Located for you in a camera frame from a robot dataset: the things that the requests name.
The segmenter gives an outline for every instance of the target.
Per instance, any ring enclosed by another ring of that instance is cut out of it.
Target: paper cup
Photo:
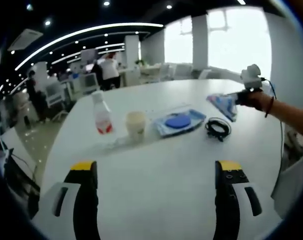
[[[126,128],[129,137],[134,142],[141,142],[144,138],[146,126],[145,114],[141,111],[130,112],[126,117]]]

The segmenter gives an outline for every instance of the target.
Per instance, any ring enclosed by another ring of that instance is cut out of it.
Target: black cable
[[[229,134],[231,134],[230,124],[222,118],[215,117],[210,118],[205,124],[208,136],[217,138],[219,141],[223,141]]]
[[[272,90],[272,93],[275,97],[275,99],[277,99],[277,96],[276,96],[276,92],[275,92],[275,89],[273,88],[273,85],[271,84],[271,81],[269,81],[268,79],[265,79],[265,78],[261,78],[262,81],[267,81],[269,82],[269,85],[271,87],[271,90]],[[273,191],[271,193],[271,196],[273,196],[274,194],[274,191],[276,189],[276,186],[277,186],[277,183],[278,183],[278,179],[279,179],[279,176],[280,176],[280,172],[281,172],[281,169],[282,169],[282,144],[283,144],[283,133],[282,133],[282,122],[281,120],[279,120],[280,122],[280,134],[281,134],[281,145],[280,145],[280,169],[279,169],[279,173],[278,173],[278,177],[277,177],[277,180],[276,180],[276,183],[275,183],[275,186],[273,188]]]
[[[24,163],[25,163],[25,165],[27,165],[27,167],[29,168],[29,170],[30,170],[30,172],[32,173],[32,178],[33,179],[35,179],[35,172],[33,172],[32,170],[31,170],[31,168],[30,168],[30,166],[27,164],[27,162],[25,161],[25,160],[23,160],[22,158],[20,158],[20,157],[18,157],[17,155],[15,155],[15,154],[11,154],[12,156],[15,156],[17,159],[19,159],[20,161],[23,161]]]

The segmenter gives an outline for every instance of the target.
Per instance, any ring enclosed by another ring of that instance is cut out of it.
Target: white shirt
[[[100,63],[103,80],[119,77],[117,65],[117,61],[111,58],[106,58],[102,63]]]

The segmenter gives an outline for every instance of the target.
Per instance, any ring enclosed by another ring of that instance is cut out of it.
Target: bottle cap
[[[93,103],[99,103],[103,101],[103,91],[95,91],[91,94]]]

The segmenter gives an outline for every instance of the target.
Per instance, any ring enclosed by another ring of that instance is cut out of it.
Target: ceiling
[[[77,36],[60,41],[53,46],[43,50],[34,58],[29,60],[18,71],[15,67],[21,63],[31,53],[51,41],[79,31],[85,28],[114,23],[154,23],[166,25],[174,20],[185,16],[203,15],[207,10],[226,6],[237,6],[237,0],[109,0],[110,5],[104,6],[104,0],[16,0],[2,1],[5,15],[2,15],[7,21],[1,29],[1,64],[0,64],[0,85],[4,84],[4,91],[7,92],[21,82],[26,77],[26,72],[31,63],[38,61],[48,62],[48,68],[52,67],[54,71],[61,71],[67,68],[66,61],[51,65],[64,56],[79,52],[86,46],[87,49],[106,45],[123,43],[124,37],[128,33],[135,34],[139,32],[139,38],[142,41],[147,36],[160,31],[159,27],[147,26],[122,26],[106,29],[99,29],[82,33]],[[280,15],[267,0],[245,0],[248,5],[262,6],[266,12]],[[31,4],[33,10],[27,10],[27,5]],[[172,9],[167,9],[167,5],[172,5]],[[45,26],[44,22],[50,20],[51,24]],[[11,54],[7,49],[12,42],[19,36],[24,29],[32,29],[43,33],[43,36],[34,41],[24,50],[17,50]],[[108,49],[117,49],[119,47],[109,47]]]

